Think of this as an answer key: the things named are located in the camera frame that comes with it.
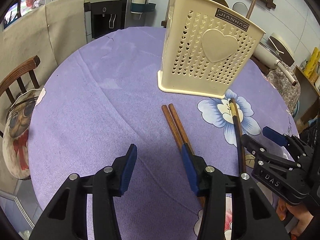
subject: blue flower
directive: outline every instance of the blue flower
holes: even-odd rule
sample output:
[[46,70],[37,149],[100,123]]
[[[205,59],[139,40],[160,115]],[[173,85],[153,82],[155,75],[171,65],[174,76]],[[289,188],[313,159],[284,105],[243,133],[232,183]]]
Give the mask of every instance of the blue flower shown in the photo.
[[201,100],[198,103],[198,109],[202,112],[202,118],[215,127],[222,128],[226,141],[229,144],[237,146],[235,128],[231,116],[229,100],[234,98],[238,108],[242,133],[258,135],[261,133],[261,128],[257,121],[251,116],[253,111],[251,105],[244,97],[238,97],[236,93],[228,89],[224,99],[210,98]]

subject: heart emblem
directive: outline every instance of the heart emblem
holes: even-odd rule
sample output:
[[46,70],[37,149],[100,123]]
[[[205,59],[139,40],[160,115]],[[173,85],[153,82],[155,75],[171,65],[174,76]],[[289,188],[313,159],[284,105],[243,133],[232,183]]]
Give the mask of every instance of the heart emblem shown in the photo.
[[201,43],[205,56],[212,63],[226,59],[235,53],[238,48],[235,37],[225,36],[216,29],[206,30]]

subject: round table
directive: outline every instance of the round table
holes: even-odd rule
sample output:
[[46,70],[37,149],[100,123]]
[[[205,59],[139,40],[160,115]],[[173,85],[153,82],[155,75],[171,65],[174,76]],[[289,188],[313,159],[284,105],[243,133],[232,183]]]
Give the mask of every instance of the round table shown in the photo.
[[[234,130],[227,100],[159,90],[164,35],[165,29],[151,27],[110,33],[74,52],[51,75],[33,111],[28,141],[43,209],[69,174],[95,174],[134,143],[138,158],[129,189],[114,198],[122,239],[196,240],[201,206],[161,106],[173,103],[195,153],[230,175],[238,172]],[[244,132],[271,153],[286,155],[260,131],[269,126],[297,135],[293,118],[251,60],[227,91],[226,99],[231,97],[243,114]],[[94,239],[90,196],[88,238]]]

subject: red ribbon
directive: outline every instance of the red ribbon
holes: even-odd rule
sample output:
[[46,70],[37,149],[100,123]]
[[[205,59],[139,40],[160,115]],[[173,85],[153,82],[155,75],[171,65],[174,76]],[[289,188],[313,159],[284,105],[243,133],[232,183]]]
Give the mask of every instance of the red ribbon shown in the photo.
[[28,141],[29,136],[29,130],[26,130],[21,137],[18,138],[18,140],[13,141],[13,149],[16,153],[16,157],[19,154],[19,160],[20,160],[20,167],[21,170],[26,170],[29,168],[29,166],[26,163],[26,160],[24,159],[24,152],[23,152],[23,146],[27,147],[26,143]]

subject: silver screw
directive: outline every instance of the silver screw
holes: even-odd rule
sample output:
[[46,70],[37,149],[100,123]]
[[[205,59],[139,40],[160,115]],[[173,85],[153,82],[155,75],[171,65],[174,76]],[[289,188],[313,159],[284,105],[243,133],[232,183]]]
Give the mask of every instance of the silver screw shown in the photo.
[[242,173],[241,174],[241,178],[244,179],[244,180],[248,180],[250,178],[250,176],[249,176],[248,173]]
[[111,166],[107,166],[107,167],[104,167],[103,171],[105,173],[110,173],[111,171],[113,171],[113,168]]
[[69,179],[70,179],[70,180],[75,180],[76,178],[78,178],[78,175],[75,174],[75,173],[72,173],[72,174],[69,176]]
[[214,172],[214,167],[212,167],[212,166],[206,166],[205,171],[207,171],[207,172]]

